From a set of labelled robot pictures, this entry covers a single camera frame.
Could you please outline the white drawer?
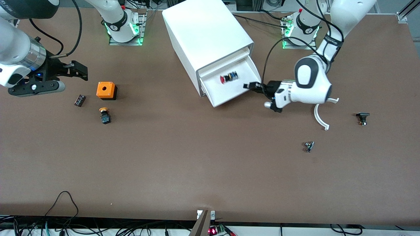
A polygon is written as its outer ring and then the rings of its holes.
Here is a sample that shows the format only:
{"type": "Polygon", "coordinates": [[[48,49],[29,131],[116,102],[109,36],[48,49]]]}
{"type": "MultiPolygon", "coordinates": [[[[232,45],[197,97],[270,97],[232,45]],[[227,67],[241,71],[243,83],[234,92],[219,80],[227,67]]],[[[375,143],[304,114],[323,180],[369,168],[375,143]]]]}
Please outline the white drawer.
{"type": "Polygon", "coordinates": [[[232,66],[219,69],[206,77],[200,77],[201,88],[213,107],[220,106],[247,92],[248,89],[243,88],[243,85],[250,82],[261,82],[261,76],[250,56],[240,59],[232,66]],[[239,78],[222,84],[220,76],[233,71],[237,72],[239,78]]]}
{"type": "Polygon", "coordinates": [[[203,78],[226,66],[232,66],[235,62],[239,61],[240,59],[243,59],[249,56],[250,53],[251,53],[251,50],[249,49],[249,47],[240,49],[235,53],[227,55],[199,69],[198,76],[203,78]]]}

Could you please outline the red push button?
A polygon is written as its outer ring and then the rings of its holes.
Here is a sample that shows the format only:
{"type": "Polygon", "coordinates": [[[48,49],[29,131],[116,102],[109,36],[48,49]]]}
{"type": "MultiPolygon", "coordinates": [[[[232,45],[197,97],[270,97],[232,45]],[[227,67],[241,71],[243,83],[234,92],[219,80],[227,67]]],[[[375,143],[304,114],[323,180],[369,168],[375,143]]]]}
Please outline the red push button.
{"type": "Polygon", "coordinates": [[[222,75],[220,76],[220,81],[222,84],[225,84],[227,82],[232,82],[235,81],[239,78],[238,74],[236,71],[227,73],[226,75],[222,75]]]}

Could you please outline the white drawer front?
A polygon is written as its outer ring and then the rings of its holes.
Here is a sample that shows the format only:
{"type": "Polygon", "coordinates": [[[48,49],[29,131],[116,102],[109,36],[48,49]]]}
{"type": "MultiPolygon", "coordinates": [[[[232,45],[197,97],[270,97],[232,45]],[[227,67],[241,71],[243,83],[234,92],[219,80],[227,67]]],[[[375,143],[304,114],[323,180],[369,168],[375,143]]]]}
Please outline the white drawer front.
{"type": "Polygon", "coordinates": [[[249,56],[250,53],[251,53],[251,50],[249,49],[249,47],[240,49],[235,53],[227,55],[199,69],[198,76],[203,78],[226,66],[232,66],[235,62],[239,61],[240,59],[243,59],[249,56]]]}

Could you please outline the yellow push button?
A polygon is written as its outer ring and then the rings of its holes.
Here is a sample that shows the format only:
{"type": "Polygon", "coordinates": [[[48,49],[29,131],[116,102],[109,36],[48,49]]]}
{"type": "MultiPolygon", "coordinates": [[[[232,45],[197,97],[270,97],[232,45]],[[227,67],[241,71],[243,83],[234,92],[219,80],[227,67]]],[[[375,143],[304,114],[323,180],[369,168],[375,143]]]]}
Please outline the yellow push button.
{"type": "Polygon", "coordinates": [[[111,117],[110,117],[108,108],[103,107],[103,108],[100,108],[99,111],[101,113],[102,124],[104,125],[109,124],[111,122],[111,117]]]}

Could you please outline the white drawer cabinet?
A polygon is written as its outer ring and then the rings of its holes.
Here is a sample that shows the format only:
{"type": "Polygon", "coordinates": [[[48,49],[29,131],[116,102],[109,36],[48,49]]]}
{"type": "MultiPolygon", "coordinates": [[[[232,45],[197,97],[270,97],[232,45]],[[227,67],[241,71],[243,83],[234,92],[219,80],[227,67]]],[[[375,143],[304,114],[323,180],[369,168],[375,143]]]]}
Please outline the white drawer cabinet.
{"type": "Polygon", "coordinates": [[[185,0],[162,11],[172,46],[198,94],[198,70],[254,42],[222,0],[185,0]]]}

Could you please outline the orange box with hole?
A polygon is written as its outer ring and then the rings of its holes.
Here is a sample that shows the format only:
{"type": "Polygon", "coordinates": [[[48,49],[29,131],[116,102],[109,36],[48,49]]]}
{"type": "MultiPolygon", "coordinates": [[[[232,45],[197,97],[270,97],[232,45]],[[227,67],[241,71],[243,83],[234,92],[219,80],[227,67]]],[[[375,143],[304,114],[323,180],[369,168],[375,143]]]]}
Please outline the orange box with hole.
{"type": "Polygon", "coordinates": [[[96,96],[101,100],[116,100],[117,85],[114,82],[98,82],[96,96]]]}

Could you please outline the circuit board with red light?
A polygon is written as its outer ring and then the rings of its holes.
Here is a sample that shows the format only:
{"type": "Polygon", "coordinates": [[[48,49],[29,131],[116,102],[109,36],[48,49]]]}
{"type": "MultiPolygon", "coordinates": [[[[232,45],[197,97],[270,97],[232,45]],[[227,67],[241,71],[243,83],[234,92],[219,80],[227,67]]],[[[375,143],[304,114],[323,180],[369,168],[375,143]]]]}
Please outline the circuit board with red light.
{"type": "Polygon", "coordinates": [[[209,227],[208,236],[237,236],[232,230],[224,224],[209,227]]]}

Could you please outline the aluminium profile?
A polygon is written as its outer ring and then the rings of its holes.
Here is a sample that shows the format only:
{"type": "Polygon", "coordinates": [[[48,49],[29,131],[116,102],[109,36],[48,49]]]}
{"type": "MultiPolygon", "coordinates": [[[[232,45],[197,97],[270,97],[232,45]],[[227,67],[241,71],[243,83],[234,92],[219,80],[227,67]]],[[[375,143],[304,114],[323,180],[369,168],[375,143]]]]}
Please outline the aluminium profile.
{"type": "Polygon", "coordinates": [[[400,11],[396,12],[399,24],[407,23],[407,16],[420,6],[420,0],[410,0],[400,11]]]}

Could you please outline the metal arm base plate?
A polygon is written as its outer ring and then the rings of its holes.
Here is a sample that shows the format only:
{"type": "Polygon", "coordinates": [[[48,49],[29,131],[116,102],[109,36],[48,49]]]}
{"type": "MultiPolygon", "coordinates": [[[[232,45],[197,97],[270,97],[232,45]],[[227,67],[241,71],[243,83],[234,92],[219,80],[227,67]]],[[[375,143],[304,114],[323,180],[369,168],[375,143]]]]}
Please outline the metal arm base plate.
{"type": "Polygon", "coordinates": [[[283,48],[309,50],[309,46],[311,46],[316,49],[315,38],[319,30],[319,25],[308,27],[303,24],[303,29],[301,29],[301,24],[297,20],[298,15],[299,12],[294,12],[292,15],[282,18],[281,26],[285,26],[282,29],[282,37],[285,38],[283,48]]]}
{"type": "Polygon", "coordinates": [[[147,14],[131,12],[127,15],[127,22],[120,28],[120,31],[111,31],[107,27],[109,45],[138,46],[143,44],[147,14]]]}

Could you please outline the grey metal post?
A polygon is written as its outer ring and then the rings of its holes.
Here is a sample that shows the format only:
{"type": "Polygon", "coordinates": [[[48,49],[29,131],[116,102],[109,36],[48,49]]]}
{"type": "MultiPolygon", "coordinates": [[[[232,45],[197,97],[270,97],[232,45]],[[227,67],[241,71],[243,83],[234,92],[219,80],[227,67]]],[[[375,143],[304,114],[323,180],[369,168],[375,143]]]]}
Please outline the grey metal post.
{"type": "Polygon", "coordinates": [[[203,210],[188,236],[209,236],[211,210],[203,210]]]}

